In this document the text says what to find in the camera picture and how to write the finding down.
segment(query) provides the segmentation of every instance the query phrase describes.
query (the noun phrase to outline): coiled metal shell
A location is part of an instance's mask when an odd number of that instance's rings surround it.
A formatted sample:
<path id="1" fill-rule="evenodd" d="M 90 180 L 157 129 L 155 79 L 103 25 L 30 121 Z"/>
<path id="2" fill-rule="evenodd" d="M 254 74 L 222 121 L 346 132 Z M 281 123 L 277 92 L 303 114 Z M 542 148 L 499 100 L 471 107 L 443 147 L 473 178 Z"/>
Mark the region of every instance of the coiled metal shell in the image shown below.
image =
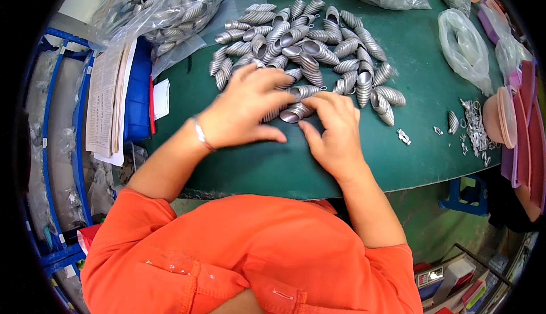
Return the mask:
<path id="1" fill-rule="evenodd" d="M 288 21 L 290 18 L 290 9 L 283 8 L 281 11 L 277 13 L 277 15 L 273 18 L 273 26 L 277 26 L 278 24 L 282 23 L 283 21 Z"/>
<path id="2" fill-rule="evenodd" d="M 305 70 L 303 67 L 300 67 L 300 70 L 305 79 L 310 81 L 312 85 L 316 85 L 318 87 L 322 87 L 324 85 L 324 79 L 322 78 L 322 73 L 320 71 L 311 72 Z"/>
<path id="3" fill-rule="evenodd" d="M 379 117 L 389 126 L 394 126 L 394 114 L 389 102 L 375 90 L 372 90 L 370 94 L 370 103 L 372 109 L 378 113 Z"/>
<path id="4" fill-rule="evenodd" d="M 272 3 L 255 3 L 250 6 L 248 6 L 245 9 L 245 13 L 249 13 L 251 11 L 257 11 L 257 12 L 269 12 L 277 8 L 277 5 Z"/>
<path id="5" fill-rule="evenodd" d="M 252 43 L 236 42 L 228 46 L 226 49 L 227 55 L 243 56 L 252 51 Z"/>
<path id="6" fill-rule="evenodd" d="M 305 9 L 305 3 L 302 0 L 295 0 L 294 4 L 290 8 L 292 11 L 292 17 L 297 18 L 303 14 Z"/>
<path id="7" fill-rule="evenodd" d="M 214 40 L 218 44 L 227 44 L 232 40 L 239 40 L 245 34 L 243 30 L 226 30 L 225 32 L 220 32 L 214 37 Z"/>
<path id="8" fill-rule="evenodd" d="M 304 14 L 317 14 L 324 8 L 324 6 L 326 6 L 324 1 L 312 0 L 307 6 L 305 6 Z"/>
<path id="9" fill-rule="evenodd" d="M 309 53 L 300 52 L 300 65 L 309 72 L 318 72 L 319 63 Z"/>
<path id="10" fill-rule="evenodd" d="M 273 30 L 273 27 L 271 26 L 256 26 L 251 27 L 242 36 L 242 40 L 249 42 L 254 38 L 256 34 L 261 34 L 263 36 L 266 36 L 271 30 Z"/>
<path id="11" fill-rule="evenodd" d="M 388 62 L 383 62 L 377 70 L 373 72 L 373 83 L 375 85 L 382 85 L 392 75 L 392 66 Z"/>
<path id="12" fill-rule="evenodd" d="M 283 21 L 276 25 L 273 30 L 271 30 L 267 37 L 265 37 L 265 42 L 270 45 L 274 43 L 277 39 L 281 38 L 284 33 L 290 30 L 290 23 L 288 21 Z"/>
<path id="13" fill-rule="evenodd" d="M 286 64 L 288 64 L 288 58 L 286 58 L 285 56 L 278 56 L 273 58 L 265 67 L 284 69 Z"/>
<path id="14" fill-rule="evenodd" d="M 334 49 L 336 56 L 341 59 L 345 58 L 348 55 L 352 54 L 358 48 L 358 40 L 355 38 L 349 38 L 340 42 Z"/>
<path id="15" fill-rule="evenodd" d="M 314 112 L 314 109 L 304 106 L 301 102 L 297 102 L 291 104 L 286 110 L 281 111 L 279 117 L 284 122 L 297 123 L 299 120 L 311 116 Z"/>
<path id="16" fill-rule="evenodd" d="M 368 32 L 368 30 L 366 30 L 364 27 L 356 27 L 354 31 L 366 46 L 366 50 L 369 54 L 380 61 L 386 61 L 385 51 L 383 51 L 381 46 L 376 43 L 375 39 L 372 37 L 370 32 Z"/>
<path id="17" fill-rule="evenodd" d="M 358 106 L 364 108 L 370 100 L 372 92 L 372 75 L 369 72 L 362 72 L 357 78 L 357 102 Z"/>
<path id="18" fill-rule="evenodd" d="M 284 104 L 278 108 L 272 109 L 268 111 L 268 113 L 265 114 L 264 118 L 262 119 L 262 123 L 267 123 L 269 121 L 272 121 L 277 118 L 278 114 L 281 113 L 284 109 L 288 107 L 287 104 Z"/>
<path id="19" fill-rule="evenodd" d="M 448 124 L 448 133 L 454 135 L 459 129 L 459 120 L 454 112 L 451 110 L 447 112 L 447 124 Z"/>
<path id="20" fill-rule="evenodd" d="M 300 52 L 301 52 L 301 48 L 299 48 L 297 46 L 285 47 L 282 50 L 282 54 L 284 56 L 290 58 L 290 60 L 292 60 L 296 64 L 301 64 L 300 63 Z"/>
<path id="21" fill-rule="evenodd" d="M 324 30 L 310 30 L 309 32 L 307 32 L 307 36 L 310 39 L 318 40 L 325 44 L 332 45 L 338 43 L 337 38 L 332 33 Z"/>
<path id="22" fill-rule="evenodd" d="M 385 85 L 376 85 L 375 91 L 381 94 L 387 102 L 392 104 L 393 106 L 405 106 L 406 105 L 406 97 L 404 95 L 391 87 L 385 86 Z"/>
<path id="23" fill-rule="evenodd" d="M 247 22 L 252 25 L 265 24 L 270 22 L 275 17 L 273 12 L 257 12 L 251 11 L 239 18 L 239 21 Z"/>
<path id="24" fill-rule="evenodd" d="M 328 65 L 338 65 L 340 63 L 339 58 L 328 50 L 328 47 L 322 42 L 309 40 L 301 45 L 301 49 L 321 63 Z"/>
<path id="25" fill-rule="evenodd" d="M 340 13 L 333 5 L 326 9 L 326 19 L 333 21 L 337 25 L 340 23 Z"/>
<path id="26" fill-rule="evenodd" d="M 345 24 L 347 24 L 347 26 L 349 26 L 350 28 L 364 27 L 364 25 L 362 24 L 362 20 L 349 11 L 340 10 L 340 16 Z"/>
<path id="27" fill-rule="evenodd" d="M 344 74 L 349 71 L 357 71 L 360 61 L 358 59 L 349 59 L 334 66 L 333 70 L 336 73 Z"/>
<path id="28" fill-rule="evenodd" d="M 288 92 L 294 95 L 296 102 L 300 102 L 304 98 L 311 97 L 319 91 L 320 87 L 316 85 L 296 85 L 288 90 Z"/>
<path id="29" fill-rule="evenodd" d="M 237 20 L 228 20 L 226 21 L 226 25 L 224 26 L 226 30 L 248 30 L 250 28 L 250 24 L 242 21 Z"/>
<path id="30" fill-rule="evenodd" d="M 252 38 L 251 45 L 252 53 L 254 53 L 256 58 L 261 59 L 263 56 L 265 56 L 267 45 L 265 44 L 265 37 L 263 35 L 257 34 L 254 36 L 254 38 Z"/>

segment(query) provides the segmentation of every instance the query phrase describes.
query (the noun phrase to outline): floor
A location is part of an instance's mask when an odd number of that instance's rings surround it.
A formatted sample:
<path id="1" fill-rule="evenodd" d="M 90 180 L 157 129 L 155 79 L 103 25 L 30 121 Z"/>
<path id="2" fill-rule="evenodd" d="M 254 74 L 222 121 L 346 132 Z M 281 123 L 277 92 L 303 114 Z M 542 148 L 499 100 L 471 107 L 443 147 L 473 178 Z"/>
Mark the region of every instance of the floor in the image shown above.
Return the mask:
<path id="1" fill-rule="evenodd" d="M 490 228 L 487 217 L 438 207 L 438 200 L 447 198 L 448 194 L 449 182 L 386 194 L 406 232 L 414 264 L 440 259 L 455 242 L 477 252 L 487 236 Z M 180 216 L 204 203 L 177 199 L 171 207 Z"/>

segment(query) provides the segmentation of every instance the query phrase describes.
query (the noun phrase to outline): green table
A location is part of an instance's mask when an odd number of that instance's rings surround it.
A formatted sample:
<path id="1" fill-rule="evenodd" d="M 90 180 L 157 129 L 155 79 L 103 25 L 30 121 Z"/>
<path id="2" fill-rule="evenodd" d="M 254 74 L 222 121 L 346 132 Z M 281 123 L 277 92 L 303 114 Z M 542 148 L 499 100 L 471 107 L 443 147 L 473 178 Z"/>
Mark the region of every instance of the green table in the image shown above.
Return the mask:
<path id="1" fill-rule="evenodd" d="M 293 1 L 268 0 L 279 9 Z M 324 1 L 362 17 L 364 26 L 385 50 L 395 69 L 394 76 L 385 85 L 400 90 L 407 99 L 406 106 L 393 108 L 394 127 L 385 125 L 371 106 L 361 110 L 362 151 L 379 186 L 385 192 L 413 188 L 484 169 L 481 158 L 474 157 L 468 139 L 469 152 L 463 156 L 459 140 L 461 129 L 457 135 L 447 133 L 446 112 L 453 110 L 459 118 L 464 116 L 459 98 L 477 98 L 483 103 L 485 97 L 474 85 L 455 74 L 443 57 L 437 17 L 447 9 L 446 5 L 441 0 L 428 0 L 432 10 L 393 11 L 356 0 Z M 315 22 L 316 28 L 322 28 L 322 17 Z M 486 37 L 475 11 L 471 20 L 489 47 L 489 74 L 496 90 L 502 86 L 502 75 L 494 45 Z M 149 153 L 218 94 L 215 79 L 208 76 L 208 63 L 219 47 L 201 49 L 160 75 L 159 80 L 168 78 L 171 83 L 170 114 L 156 122 L 157 134 L 143 143 Z M 339 76 L 331 68 L 321 70 L 325 85 L 332 90 Z M 309 121 L 322 129 L 316 115 Z M 311 156 L 299 127 L 280 119 L 270 124 L 285 133 L 288 143 L 260 142 L 210 154 L 195 169 L 183 195 L 200 199 L 241 193 L 295 199 L 341 196 L 335 180 Z M 433 126 L 440 127 L 444 135 L 435 134 Z M 411 138 L 410 146 L 398 139 L 398 128 Z M 499 149 L 488 151 L 488 155 L 490 166 L 499 164 Z"/>

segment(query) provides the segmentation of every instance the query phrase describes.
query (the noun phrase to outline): metal spiral part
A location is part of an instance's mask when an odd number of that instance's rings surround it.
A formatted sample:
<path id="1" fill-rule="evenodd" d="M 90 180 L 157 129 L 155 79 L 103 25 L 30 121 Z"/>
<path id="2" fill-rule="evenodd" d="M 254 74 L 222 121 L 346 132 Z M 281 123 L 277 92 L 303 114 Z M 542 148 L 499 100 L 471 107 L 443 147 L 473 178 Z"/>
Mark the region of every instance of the metal spiral part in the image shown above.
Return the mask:
<path id="1" fill-rule="evenodd" d="M 301 49 L 321 63 L 328 65 L 338 65 L 340 63 L 339 58 L 322 42 L 309 40 L 301 45 Z"/>
<path id="2" fill-rule="evenodd" d="M 324 30 L 310 30 L 307 32 L 307 36 L 310 39 L 318 40 L 325 44 L 333 45 L 338 43 L 337 38 L 332 33 Z"/>
<path id="3" fill-rule="evenodd" d="M 251 11 L 257 11 L 257 12 L 269 12 L 277 8 L 277 5 L 272 3 L 255 3 L 250 6 L 248 6 L 245 9 L 245 13 L 249 13 Z"/>
<path id="4" fill-rule="evenodd" d="M 284 33 L 290 30 L 290 23 L 288 21 L 282 21 L 278 23 L 273 30 L 269 32 L 267 37 L 265 37 L 265 42 L 270 45 L 275 42 L 277 39 L 282 37 Z"/>
<path id="5" fill-rule="evenodd" d="M 320 71 L 311 72 L 305 70 L 303 67 L 300 67 L 300 70 L 305 79 L 310 81 L 312 85 L 316 85 L 318 87 L 322 87 L 324 85 L 324 79 L 322 78 L 322 73 Z"/>
<path id="6" fill-rule="evenodd" d="M 360 60 L 358 59 L 349 59 L 346 61 L 343 61 L 339 63 L 338 65 L 334 66 L 333 70 L 336 73 L 344 74 L 349 71 L 357 71 L 358 65 L 360 64 Z"/>
<path id="7" fill-rule="evenodd" d="M 323 19 L 322 27 L 324 28 L 324 31 L 330 32 L 332 36 L 336 39 L 335 44 L 339 44 L 340 42 L 343 41 L 343 35 L 341 34 L 341 30 L 339 26 L 333 21 L 328 19 Z"/>
<path id="8" fill-rule="evenodd" d="M 368 32 L 368 30 L 366 30 L 364 27 L 355 27 L 354 31 L 366 46 L 366 50 L 369 54 L 380 61 L 386 61 L 385 51 L 383 51 L 381 46 L 376 43 L 375 39 L 372 37 L 370 32 Z"/>
<path id="9" fill-rule="evenodd" d="M 256 26 L 251 27 L 242 36 L 242 40 L 249 42 L 254 38 L 256 34 L 261 34 L 263 36 L 266 36 L 271 30 L 273 30 L 273 27 L 271 26 Z"/>
<path id="10" fill-rule="evenodd" d="M 278 56 L 273 58 L 265 67 L 284 69 L 284 67 L 286 67 L 286 64 L 288 64 L 288 58 L 286 58 L 285 56 Z"/>
<path id="11" fill-rule="evenodd" d="M 302 0 L 295 0 L 294 4 L 290 8 L 292 11 L 292 17 L 297 18 L 303 14 L 305 9 L 305 3 Z"/>
<path id="12" fill-rule="evenodd" d="M 282 23 L 283 21 L 288 21 L 289 18 L 290 18 L 290 9 L 289 8 L 283 8 L 273 18 L 273 23 L 272 24 L 275 27 L 278 24 Z"/>
<path id="13" fill-rule="evenodd" d="M 304 14 L 317 14 L 324 8 L 324 6 L 326 6 L 324 1 L 312 0 L 307 6 L 305 6 Z"/>
<path id="14" fill-rule="evenodd" d="M 309 53 L 300 52 L 300 65 L 309 72 L 318 72 L 319 64 Z"/>
<path id="15" fill-rule="evenodd" d="M 326 9 L 326 19 L 333 21 L 335 24 L 339 25 L 340 23 L 340 13 L 337 8 L 333 5 L 329 6 Z"/>
<path id="16" fill-rule="evenodd" d="M 373 83 L 375 85 L 382 85 L 392 76 L 392 72 L 392 66 L 390 66 L 388 62 L 383 62 L 383 64 L 373 72 Z"/>
<path id="17" fill-rule="evenodd" d="M 319 91 L 320 87 L 316 85 L 296 85 L 288 89 L 288 92 L 296 98 L 296 102 L 301 102 L 302 99 L 311 97 Z"/>
<path id="18" fill-rule="evenodd" d="M 358 106 L 364 108 L 370 100 L 372 92 L 372 74 L 362 72 L 357 77 L 357 102 Z"/>
<path id="19" fill-rule="evenodd" d="M 350 28 L 364 27 L 364 25 L 362 24 L 362 20 L 349 11 L 340 10 L 340 16 L 345 24 L 347 24 L 347 26 L 349 26 Z"/>
<path id="20" fill-rule="evenodd" d="M 372 109 L 376 111 L 379 117 L 389 126 L 394 126 L 394 114 L 389 102 L 375 90 L 370 94 L 370 104 Z"/>
<path id="21" fill-rule="evenodd" d="M 226 30 L 248 30 L 251 25 L 246 23 L 246 22 L 242 22 L 242 21 L 237 21 L 237 20 L 228 20 L 226 21 L 226 25 L 224 26 L 226 28 Z"/>
<path id="22" fill-rule="evenodd" d="M 281 52 L 284 56 L 290 58 L 290 60 L 293 61 L 294 63 L 301 64 L 300 63 L 301 48 L 297 46 L 289 46 L 289 47 L 285 47 Z"/>
<path id="23" fill-rule="evenodd" d="M 268 111 L 264 118 L 262 119 L 262 123 L 268 123 L 274 119 L 277 118 L 278 114 L 281 113 L 281 111 L 283 111 L 284 109 L 286 109 L 288 107 L 287 104 L 284 104 L 278 108 L 275 108 L 275 109 L 272 109 L 270 111 Z"/>
<path id="24" fill-rule="evenodd" d="M 385 85 L 376 85 L 375 91 L 381 94 L 387 102 L 392 104 L 393 106 L 405 106 L 406 105 L 406 97 L 399 92 L 396 89 L 393 89 L 391 87 L 385 86 Z"/>
<path id="25" fill-rule="evenodd" d="M 370 65 L 372 65 L 373 63 L 372 57 L 370 57 L 370 54 L 368 53 L 368 51 L 366 51 L 366 49 L 361 46 L 357 48 L 357 59 L 361 61 L 366 61 Z"/>
<path id="26" fill-rule="evenodd" d="M 273 20 L 274 17 L 275 17 L 275 13 L 273 12 L 250 11 L 247 14 L 240 17 L 239 21 L 257 26 L 259 24 L 265 24 L 266 22 L 270 22 L 271 20 Z"/>
<path id="27" fill-rule="evenodd" d="M 459 120 L 457 119 L 455 113 L 451 110 L 447 112 L 447 124 L 449 128 L 447 132 L 455 135 L 457 129 L 459 129 Z"/>
<path id="28" fill-rule="evenodd" d="M 252 38 L 251 45 L 252 53 L 254 53 L 256 58 L 261 59 L 263 56 L 265 56 L 267 44 L 265 44 L 265 37 L 263 35 L 257 34 L 254 36 L 254 38 Z"/>
<path id="29" fill-rule="evenodd" d="M 358 48 L 358 40 L 355 38 L 349 38 L 340 42 L 334 49 L 336 56 L 341 59 L 345 58 L 348 55 L 352 54 Z"/>
<path id="30" fill-rule="evenodd" d="M 284 122 L 297 123 L 299 120 L 311 116 L 314 112 L 314 109 L 304 106 L 301 102 L 297 102 L 291 104 L 286 110 L 281 111 L 279 117 Z"/>

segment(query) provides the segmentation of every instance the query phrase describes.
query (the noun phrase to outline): small metal piece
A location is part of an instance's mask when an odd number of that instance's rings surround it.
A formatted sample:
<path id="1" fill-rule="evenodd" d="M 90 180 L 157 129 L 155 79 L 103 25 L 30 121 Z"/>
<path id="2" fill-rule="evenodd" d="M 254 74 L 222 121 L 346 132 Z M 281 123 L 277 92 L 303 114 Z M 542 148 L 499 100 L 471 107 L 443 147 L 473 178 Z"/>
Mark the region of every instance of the small metal piece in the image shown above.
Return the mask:
<path id="1" fill-rule="evenodd" d="M 433 126 L 434 133 L 438 134 L 438 136 L 443 135 L 443 132 L 440 130 L 440 128 Z"/>

